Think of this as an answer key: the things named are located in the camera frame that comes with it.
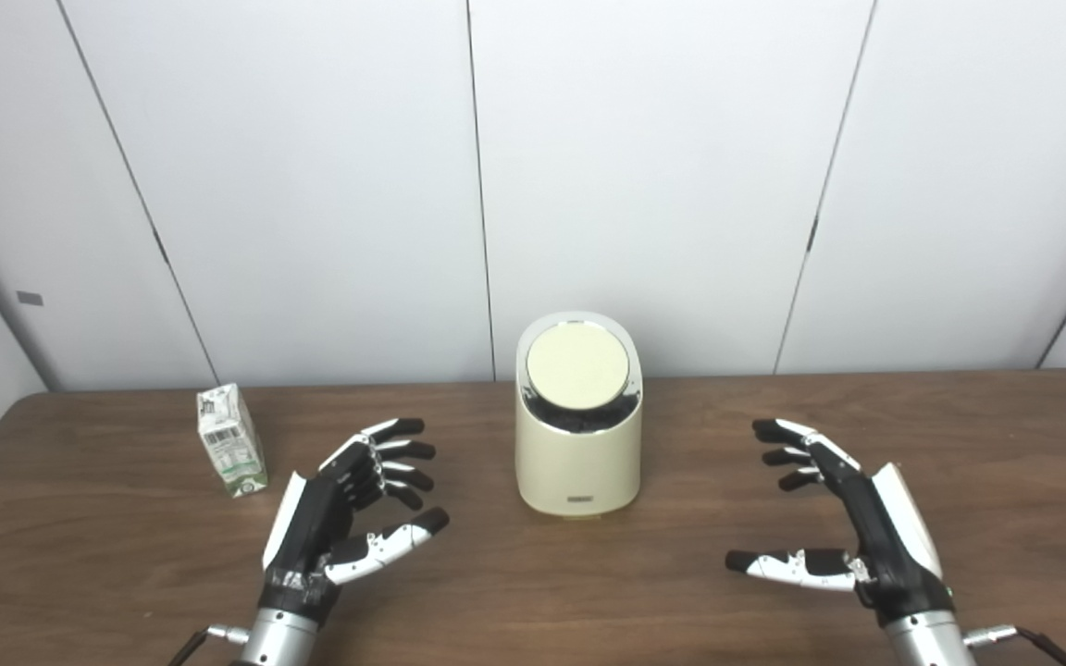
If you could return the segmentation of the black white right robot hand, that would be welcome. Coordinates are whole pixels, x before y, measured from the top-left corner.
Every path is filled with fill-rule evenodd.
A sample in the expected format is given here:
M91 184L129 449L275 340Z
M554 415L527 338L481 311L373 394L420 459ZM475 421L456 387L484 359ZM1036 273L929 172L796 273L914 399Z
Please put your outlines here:
M824 486L845 507L858 547L855 552L731 549L725 557L728 570L784 585L853 591L881 627L914 614L955 610L934 540L897 465L867 474L828 436L788 420L754 420L752 431L758 441L775 444L762 456L766 465L796 467L778 480L778 487L792 492Z

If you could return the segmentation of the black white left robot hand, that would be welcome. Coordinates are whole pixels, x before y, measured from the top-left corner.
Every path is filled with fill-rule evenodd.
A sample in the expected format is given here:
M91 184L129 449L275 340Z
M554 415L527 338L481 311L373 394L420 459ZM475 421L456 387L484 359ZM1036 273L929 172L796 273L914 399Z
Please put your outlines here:
M420 493L433 480L410 464L437 451L415 436L426 429L420 418L393 418L352 434L314 475L292 473L285 488L262 557L263 586L258 610L304 617L323 626L348 583L379 572L448 526L447 511L424 510ZM382 498L394 498L417 515L353 534L355 515Z

